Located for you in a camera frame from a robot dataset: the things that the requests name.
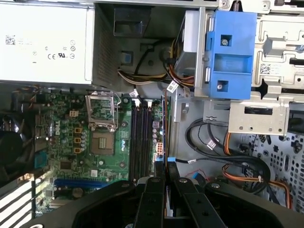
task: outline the blue pcie slot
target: blue pcie slot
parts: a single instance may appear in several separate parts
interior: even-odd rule
[[[55,186],[67,186],[72,188],[103,188],[108,185],[106,182],[93,181],[93,180],[66,180],[66,179],[56,179],[54,181]]]

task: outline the power supply unit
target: power supply unit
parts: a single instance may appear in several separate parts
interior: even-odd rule
[[[0,3],[0,80],[121,91],[120,48],[94,4]]]

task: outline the yellow connector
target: yellow connector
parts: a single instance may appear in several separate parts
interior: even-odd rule
[[[81,153],[81,149],[80,148],[74,148],[74,153]]]
[[[81,128],[81,127],[76,127],[76,128],[74,129],[74,132],[77,133],[77,134],[79,134],[79,133],[82,132],[82,128]]]
[[[74,143],[81,143],[81,138],[75,138]]]

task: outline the barcode sticker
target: barcode sticker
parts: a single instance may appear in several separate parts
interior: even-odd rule
[[[129,95],[130,95],[130,97],[137,98],[137,96],[138,96],[137,89],[134,89],[134,91],[129,93]]]
[[[170,93],[174,93],[174,91],[179,87],[179,84],[177,84],[175,81],[171,81],[171,83],[168,85],[167,90]]]
[[[190,97],[190,89],[188,87],[184,87],[184,97]]]
[[[98,171],[97,170],[91,170],[91,177],[98,177]]]

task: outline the blue drive bracket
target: blue drive bracket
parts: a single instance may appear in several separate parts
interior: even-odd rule
[[[250,99],[257,14],[216,11],[207,33],[209,97]]]

